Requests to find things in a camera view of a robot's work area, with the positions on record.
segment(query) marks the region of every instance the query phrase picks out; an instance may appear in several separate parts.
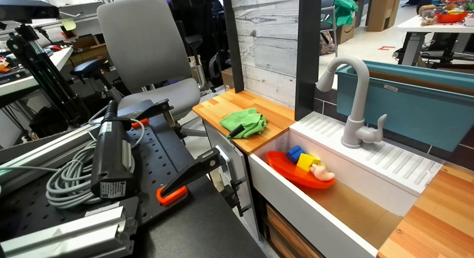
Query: faucet spout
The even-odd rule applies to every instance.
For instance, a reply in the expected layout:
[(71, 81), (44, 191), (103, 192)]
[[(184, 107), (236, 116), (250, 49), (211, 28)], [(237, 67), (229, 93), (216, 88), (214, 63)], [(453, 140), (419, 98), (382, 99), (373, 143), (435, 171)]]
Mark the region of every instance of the faucet spout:
[(352, 104), (351, 114), (347, 118), (344, 135), (341, 139), (342, 145), (348, 148), (359, 148), (362, 145), (362, 141), (373, 143), (383, 140), (383, 125), (387, 115), (383, 115), (379, 119), (378, 129), (364, 126), (365, 100), (367, 99), (370, 76), (369, 69), (362, 59), (341, 56), (335, 58), (327, 66), (326, 72), (316, 83), (316, 87), (323, 92), (329, 91), (332, 87), (337, 67), (342, 64), (352, 66), (357, 73), (354, 103)]

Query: chair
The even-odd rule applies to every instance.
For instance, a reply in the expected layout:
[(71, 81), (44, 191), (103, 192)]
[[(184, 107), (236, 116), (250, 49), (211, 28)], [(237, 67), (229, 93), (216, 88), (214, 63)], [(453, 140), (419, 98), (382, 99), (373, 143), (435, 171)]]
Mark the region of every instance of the chair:
[[(169, 99), (171, 114), (179, 120), (199, 103), (198, 84), (166, 0), (116, 1), (100, 5), (97, 15), (117, 72), (134, 93), (120, 101), (119, 109), (147, 99)], [(178, 82), (154, 87), (168, 80)]]
[(327, 16), (324, 20), (321, 21), (321, 32), (333, 31), (334, 44), (336, 45), (336, 57), (337, 57), (337, 25), (336, 25), (336, 8), (334, 7), (334, 0), (321, 0), (321, 14), (327, 12), (331, 15), (332, 24), (324, 22), (327, 19)]

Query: white shiplap wall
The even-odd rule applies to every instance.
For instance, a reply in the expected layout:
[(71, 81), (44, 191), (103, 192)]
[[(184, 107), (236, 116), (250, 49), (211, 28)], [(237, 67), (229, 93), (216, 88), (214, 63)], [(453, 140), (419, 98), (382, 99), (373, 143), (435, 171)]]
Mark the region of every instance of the white shiplap wall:
[(294, 108), (299, 0), (232, 0), (245, 89)]

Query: wooden countertop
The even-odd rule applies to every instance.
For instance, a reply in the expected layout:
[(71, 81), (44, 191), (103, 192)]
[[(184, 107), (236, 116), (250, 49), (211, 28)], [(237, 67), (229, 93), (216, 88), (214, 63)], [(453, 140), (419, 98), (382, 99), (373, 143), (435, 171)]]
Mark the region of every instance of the wooden countertop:
[(267, 118), (267, 127), (261, 135), (251, 135), (247, 139), (233, 139), (235, 145), (247, 154), (281, 135), (295, 122), (294, 110), (245, 90), (237, 94), (234, 89), (226, 91), (224, 94), (194, 106), (193, 111), (221, 134), (227, 135), (229, 131), (221, 126), (219, 121), (228, 114), (248, 108), (257, 108), (257, 112)]
[(378, 257), (474, 258), (474, 172), (443, 166)]

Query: pegboard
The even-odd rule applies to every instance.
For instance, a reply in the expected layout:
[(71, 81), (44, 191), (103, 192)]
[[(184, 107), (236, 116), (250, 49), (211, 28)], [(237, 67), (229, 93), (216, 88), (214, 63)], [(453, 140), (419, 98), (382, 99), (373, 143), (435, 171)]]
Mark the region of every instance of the pegboard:
[[(130, 143), (136, 142), (141, 129), (131, 129), (127, 134)], [(168, 206), (160, 205), (156, 199), (156, 190), (166, 185), (178, 171), (150, 126), (145, 126), (144, 137), (140, 145), (132, 150), (132, 155), (135, 159), (135, 175), (140, 183), (140, 191), (135, 194), (138, 197), (138, 226), (163, 216), (189, 199), (190, 194), (187, 193)], [(52, 175), (52, 172), (47, 173), (0, 199), (0, 241), (73, 221), (84, 217), (87, 211), (118, 202), (102, 201), (72, 209), (57, 209), (48, 203), (45, 196), (46, 183)]]

